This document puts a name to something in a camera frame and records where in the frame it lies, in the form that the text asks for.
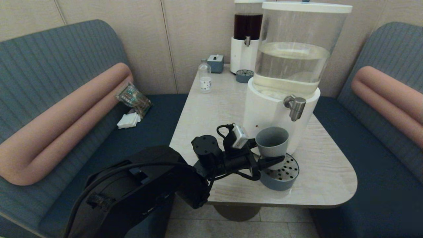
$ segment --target table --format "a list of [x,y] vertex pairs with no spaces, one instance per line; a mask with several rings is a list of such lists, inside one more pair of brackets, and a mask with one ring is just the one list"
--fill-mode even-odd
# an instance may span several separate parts
[[[191,145],[196,136],[213,135],[223,149],[223,139],[217,135],[216,127],[233,122],[242,124],[246,91],[247,84],[236,82],[228,64],[222,74],[213,74],[212,90],[208,94],[200,92],[197,75],[170,147],[190,165],[198,161]],[[333,208],[355,194],[357,176],[353,167],[314,115],[293,157],[299,164],[300,174],[289,190],[274,191],[260,181],[233,174],[215,181],[208,204]]]

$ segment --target gray cup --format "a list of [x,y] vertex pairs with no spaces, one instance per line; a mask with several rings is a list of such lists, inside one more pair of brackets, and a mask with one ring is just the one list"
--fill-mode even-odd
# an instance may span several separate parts
[[[280,127],[268,127],[261,130],[255,137],[258,150],[262,157],[277,157],[286,154],[289,133]],[[270,166],[269,169],[280,169],[281,163]]]

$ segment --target wall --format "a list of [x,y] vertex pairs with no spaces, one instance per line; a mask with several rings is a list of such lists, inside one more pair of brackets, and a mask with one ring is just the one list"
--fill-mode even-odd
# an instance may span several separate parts
[[[341,90],[367,37],[379,26],[423,26],[423,0],[312,0],[353,5],[320,83]],[[146,94],[188,93],[200,59],[230,61],[233,0],[0,0],[0,41],[66,24],[102,19],[122,40],[135,83]]]

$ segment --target tissue box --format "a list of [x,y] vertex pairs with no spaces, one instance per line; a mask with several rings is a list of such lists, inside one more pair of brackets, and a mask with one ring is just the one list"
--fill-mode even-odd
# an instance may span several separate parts
[[223,55],[211,55],[207,59],[207,63],[211,67],[211,72],[220,74],[223,71]]

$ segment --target snack package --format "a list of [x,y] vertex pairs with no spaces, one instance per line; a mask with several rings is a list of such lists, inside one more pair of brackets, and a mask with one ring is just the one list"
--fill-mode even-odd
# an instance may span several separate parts
[[115,97],[128,107],[133,108],[140,115],[141,119],[146,116],[148,110],[153,105],[131,82],[127,86],[122,87]]

